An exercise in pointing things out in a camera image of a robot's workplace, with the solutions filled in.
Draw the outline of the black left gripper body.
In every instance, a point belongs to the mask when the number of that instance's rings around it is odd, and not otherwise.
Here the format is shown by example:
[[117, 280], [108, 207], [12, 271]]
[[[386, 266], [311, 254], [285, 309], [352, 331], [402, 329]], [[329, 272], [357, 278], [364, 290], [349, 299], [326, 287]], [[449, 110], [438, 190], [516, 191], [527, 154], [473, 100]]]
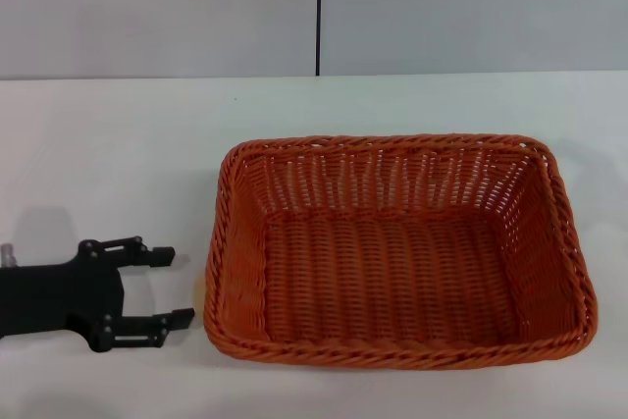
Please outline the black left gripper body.
[[2, 337], [67, 330], [94, 341], [123, 304], [117, 266], [94, 250], [62, 264], [1, 270]]

